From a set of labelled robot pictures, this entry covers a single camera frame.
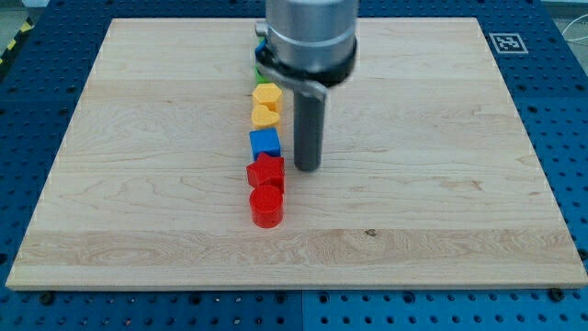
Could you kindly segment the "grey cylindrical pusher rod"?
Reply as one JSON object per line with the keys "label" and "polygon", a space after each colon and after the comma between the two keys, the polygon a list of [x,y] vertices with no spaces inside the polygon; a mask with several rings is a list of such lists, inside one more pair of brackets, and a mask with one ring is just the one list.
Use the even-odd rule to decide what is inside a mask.
{"label": "grey cylindrical pusher rod", "polygon": [[294,164],[298,170],[316,170],[322,157],[322,102],[294,93]]}

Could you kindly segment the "black clamp with metal bracket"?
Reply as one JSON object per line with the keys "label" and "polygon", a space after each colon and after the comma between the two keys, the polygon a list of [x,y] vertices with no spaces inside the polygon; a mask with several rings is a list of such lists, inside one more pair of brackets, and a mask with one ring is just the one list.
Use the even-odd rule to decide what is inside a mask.
{"label": "black clamp with metal bracket", "polygon": [[319,72],[309,72],[283,64],[266,45],[266,57],[255,61],[262,75],[271,82],[282,85],[294,92],[311,95],[324,102],[328,89],[343,83],[353,72],[356,63],[357,43],[353,43],[350,54],[341,62]]}

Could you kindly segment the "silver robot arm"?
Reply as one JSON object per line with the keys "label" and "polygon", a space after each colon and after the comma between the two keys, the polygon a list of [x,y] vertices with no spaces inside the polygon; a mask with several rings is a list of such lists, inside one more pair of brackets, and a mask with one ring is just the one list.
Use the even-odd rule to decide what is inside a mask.
{"label": "silver robot arm", "polygon": [[322,161],[329,89],[343,83],[356,62],[355,0],[268,0],[255,26],[254,50],[262,76],[292,91],[294,164],[311,172]]}

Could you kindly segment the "blue block behind arm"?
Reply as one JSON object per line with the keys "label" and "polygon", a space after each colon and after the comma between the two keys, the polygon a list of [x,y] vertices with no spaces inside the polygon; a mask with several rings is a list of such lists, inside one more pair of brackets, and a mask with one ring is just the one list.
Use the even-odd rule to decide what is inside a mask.
{"label": "blue block behind arm", "polygon": [[258,45],[254,48],[254,56],[257,62],[262,62],[266,57],[266,39],[260,38]]}

